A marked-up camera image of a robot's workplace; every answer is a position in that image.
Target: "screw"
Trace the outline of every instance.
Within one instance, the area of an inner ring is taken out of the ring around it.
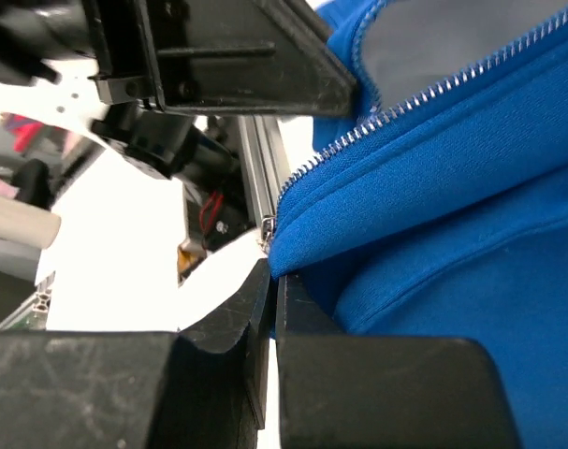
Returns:
[[[225,224],[224,222],[217,222],[215,229],[217,229],[217,232],[220,234],[226,234],[229,226],[227,226],[227,224]]]
[[[185,81],[182,81],[180,85],[178,85],[178,94],[180,94],[182,98],[188,98],[192,94],[192,89],[190,89],[190,86]]]
[[[129,81],[125,85],[125,93],[131,97],[138,95],[138,85],[134,81]]]

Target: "gray fabric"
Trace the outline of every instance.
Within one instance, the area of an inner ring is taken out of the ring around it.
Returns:
[[[371,25],[363,61],[391,107],[544,22],[567,0],[399,0]]]

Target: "blue fabric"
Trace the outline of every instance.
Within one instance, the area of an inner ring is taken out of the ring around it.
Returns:
[[[329,45],[355,69],[375,3],[336,5]],[[525,446],[568,448],[568,25],[298,181],[269,261],[348,332],[480,341]]]

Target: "cable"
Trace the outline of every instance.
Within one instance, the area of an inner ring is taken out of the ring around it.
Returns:
[[[0,239],[44,250],[54,242],[60,227],[58,215],[0,196]]]
[[[202,231],[203,235],[207,235],[209,231],[212,229],[214,225],[214,221],[217,218],[217,214],[221,209],[224,202],[224,194],[219,194],[217,191],[213,192],[211,197],[207,200],[205,205],[200,210],[200,230]],[[205,223],[205,213],[209,210],[209,207],[212,205],[211,215],[209,216],[209,221]]]

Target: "red wire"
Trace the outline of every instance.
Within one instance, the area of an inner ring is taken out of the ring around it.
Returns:
[[[219,213],[219,210],[221,209],[221,205],[224,202],[224,195],[220,194],[217,197],[217,201],[215,201],[215,207],[212,208],[211,211],[211,216],[209,217],[209,222],[207,223],[207,229],[212,229],[215,219],[217,218],[217,214]]]
[[[205,212],[209,209],[209,206],[215,200],[216,197],[217,197],[217,192],[213,192],[211,197],[207,200],[207,202],[200,210],[200,216],[198,217],[198,220],[200,221],[200,230],[202,231],[203,234],[206,234],[207,232],[205,227]]]

